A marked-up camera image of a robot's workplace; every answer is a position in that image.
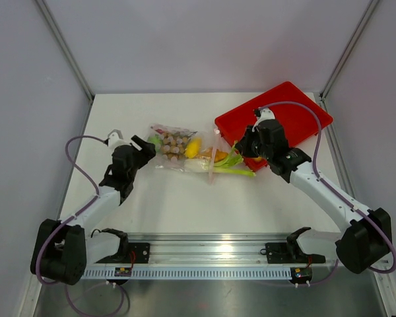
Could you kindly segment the green fake lettuce leaf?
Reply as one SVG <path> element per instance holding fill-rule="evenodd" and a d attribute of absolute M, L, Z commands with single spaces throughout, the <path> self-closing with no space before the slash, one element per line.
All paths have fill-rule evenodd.
<path fill-rule="evenodd" d="M 156 149 L 159 149 L 162 146 L 162 140 L 157 135 L 152 135 L 148 137 L 147 141 L 149 143 L 152 143 L 156 147 Z"/>

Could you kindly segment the clear zip top bag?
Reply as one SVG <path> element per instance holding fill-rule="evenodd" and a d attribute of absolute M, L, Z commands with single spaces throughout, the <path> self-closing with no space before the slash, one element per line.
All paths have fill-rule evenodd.
<path fill-rule="evenodd" d="M 205 175 L 210 183 L 215 178 L 215 164 L 228 152 L 217 129 L 199 131 L 153 123 L 147 141 L 156 148 L 152 159 L 156 168 Z"/>

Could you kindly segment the yellow fake mango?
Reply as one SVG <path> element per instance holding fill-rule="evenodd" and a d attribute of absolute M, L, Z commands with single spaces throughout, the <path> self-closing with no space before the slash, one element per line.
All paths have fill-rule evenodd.
<path fill-rule="evenodd" d="M 184 155 L 187 159 L 194 159 L 201 151 L 202 139 L 196 137 L 186 146 Z"/>

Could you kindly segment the fake green onion stalk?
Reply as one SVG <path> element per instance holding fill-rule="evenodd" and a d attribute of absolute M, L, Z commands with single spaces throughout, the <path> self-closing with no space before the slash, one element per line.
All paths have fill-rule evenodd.
<path fill-rule="evenodd" d="M 200 152 L 193 159 L 185 159 L 183 168 L 187 172 L 208 173 L 208 174 L 237 174 L 240 176 L 255 177 L 255 172 L 248 168 L 240 168 L 244 162 L 241 154 L 236 152 L 235 145 L 230 149 L 228 156 L 221 162 L 214 162 L 214 159 L 199 158 Z"/>

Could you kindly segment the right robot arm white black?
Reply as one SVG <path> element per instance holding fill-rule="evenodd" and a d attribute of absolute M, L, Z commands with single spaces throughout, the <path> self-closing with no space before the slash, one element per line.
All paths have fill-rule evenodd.
<path fill-rule="evenodd" d="M 276 119 L 258 120 L 247 126 L 237 148 L 246 158 L 262 157 L 274 174 L 311 198 L 337 225 L 340 232 L 303 229 L 286 245 L 287 256 L 301 262 L 310 254 L 338 259 L 349 271 L 362 273 L 391 254 L 396 269 L 396 249 L 392 243 L 391 217 L 373 210 L 334 185 L 318 169 L 316 157 L 290 147 L 283 126 Z"/>

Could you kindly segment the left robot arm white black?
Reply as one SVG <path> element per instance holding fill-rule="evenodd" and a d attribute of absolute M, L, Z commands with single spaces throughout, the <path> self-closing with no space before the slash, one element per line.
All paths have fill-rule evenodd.
<path fill-rule="evenodd" d="M 148 262 L 148 243 L 130 243 L 126 232 L 97 227 L 129 197 L 137 171 L 156 155 L 153 143 L 136 135 L 131 140 L 112 131 L 103 140 L 112 162 L 102 181 L 93 183 L 92 197 L 66 219 L 46 219 L 39 226 L 30 270 L 41 284 L 75 285 L 92 264 L 127 264 L 128 277 L 135 264 Z"/>

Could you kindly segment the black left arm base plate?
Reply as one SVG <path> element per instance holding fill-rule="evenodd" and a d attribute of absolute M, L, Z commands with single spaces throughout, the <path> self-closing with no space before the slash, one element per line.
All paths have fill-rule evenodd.
<path fill-rule="evenodd" d="M 116 263 L 147 264 L 150 258 L 150 244 L 147 242 L 129 242 L 122 246 L 115 255 Z"/>

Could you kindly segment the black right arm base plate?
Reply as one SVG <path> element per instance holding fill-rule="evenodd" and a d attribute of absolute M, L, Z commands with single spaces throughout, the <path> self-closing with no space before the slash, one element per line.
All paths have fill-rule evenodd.
<path fill-rule="evenodd" d="M 264 254 L 268 264 L 324 264 L 325 256 L 305 254 L 299 247 L 287 242 L 268 242 Z"/>

